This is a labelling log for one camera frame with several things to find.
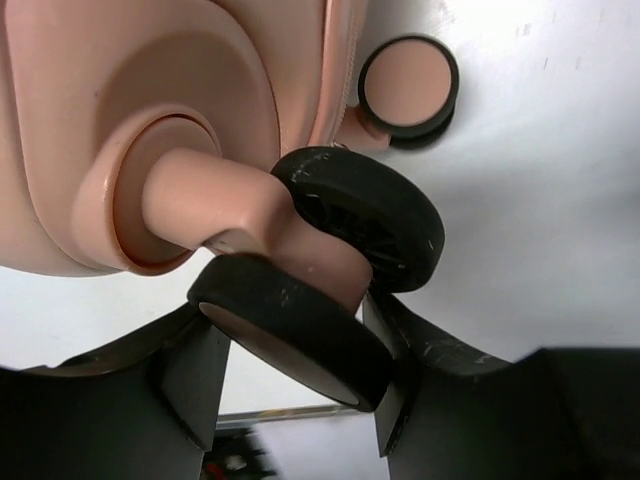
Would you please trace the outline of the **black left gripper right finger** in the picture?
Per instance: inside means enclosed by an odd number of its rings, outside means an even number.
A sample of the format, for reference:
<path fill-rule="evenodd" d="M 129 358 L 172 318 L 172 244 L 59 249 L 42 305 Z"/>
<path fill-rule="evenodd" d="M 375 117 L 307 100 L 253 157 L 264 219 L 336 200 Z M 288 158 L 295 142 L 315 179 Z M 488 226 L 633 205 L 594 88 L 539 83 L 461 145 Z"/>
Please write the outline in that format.
<path fill-rule="evenodd" d="M 394 479 L 635 479 L 639 352 L 542 348 L 513 363 L 370 293 L 397 374 L 376 410 Z"/>

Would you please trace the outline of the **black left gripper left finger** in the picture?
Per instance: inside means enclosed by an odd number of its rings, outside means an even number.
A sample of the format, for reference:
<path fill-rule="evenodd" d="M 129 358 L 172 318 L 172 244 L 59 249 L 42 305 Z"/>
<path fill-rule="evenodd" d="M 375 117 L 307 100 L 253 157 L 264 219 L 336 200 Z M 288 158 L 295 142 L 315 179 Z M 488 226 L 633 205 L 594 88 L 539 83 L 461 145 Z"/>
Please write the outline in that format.
<path fill-rule="evenodd" d="M 55 368 L 3 368 L 2 478 L 199 478 L 229 346 L 183 305 Z"/>

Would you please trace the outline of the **pink suitcase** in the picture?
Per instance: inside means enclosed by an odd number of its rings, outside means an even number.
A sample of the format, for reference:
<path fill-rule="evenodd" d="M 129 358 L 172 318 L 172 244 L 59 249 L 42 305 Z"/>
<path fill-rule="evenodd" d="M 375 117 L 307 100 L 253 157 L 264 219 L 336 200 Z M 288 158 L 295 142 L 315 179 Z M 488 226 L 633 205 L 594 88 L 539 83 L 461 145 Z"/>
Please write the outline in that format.
<path fill-rule="evenodd" d="M 434 142 L 452 52 L 354 66 L 363 1 L 5 1 L 1 263 L 155 276 L 212 252 L 190 304 L 311 390 L 374 410 L 395 373 L 356 318 L 432 277 L 442 220 L 370 157 Z"/>

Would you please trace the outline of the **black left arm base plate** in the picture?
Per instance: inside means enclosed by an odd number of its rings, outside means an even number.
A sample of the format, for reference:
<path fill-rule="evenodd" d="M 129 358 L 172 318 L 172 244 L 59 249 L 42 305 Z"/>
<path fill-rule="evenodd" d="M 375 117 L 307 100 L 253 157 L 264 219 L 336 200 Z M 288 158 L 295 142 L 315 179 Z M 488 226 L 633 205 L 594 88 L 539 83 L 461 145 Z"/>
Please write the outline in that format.
<path fill-rule="evenodd" d="M 200 479 L 282 479 L 258 435 L 258 424 L 355 413 L 349 407 L 329 405 L 224 414 L 217 421 L 212 446 L 204 454 Z"/>

